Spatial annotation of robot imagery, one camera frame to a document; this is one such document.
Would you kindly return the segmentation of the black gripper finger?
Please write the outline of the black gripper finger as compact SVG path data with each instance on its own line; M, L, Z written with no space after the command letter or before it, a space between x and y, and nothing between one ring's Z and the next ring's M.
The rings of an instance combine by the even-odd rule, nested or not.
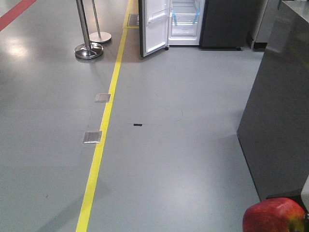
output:
M304 207L304 203L301 199L301 191L302 189L298 188L296 190L292 190L289 192L284 192L284 193L276 193L272 195L268 195L266 199L272 199L272 198L289 198L296 203L298 203L302 208Z

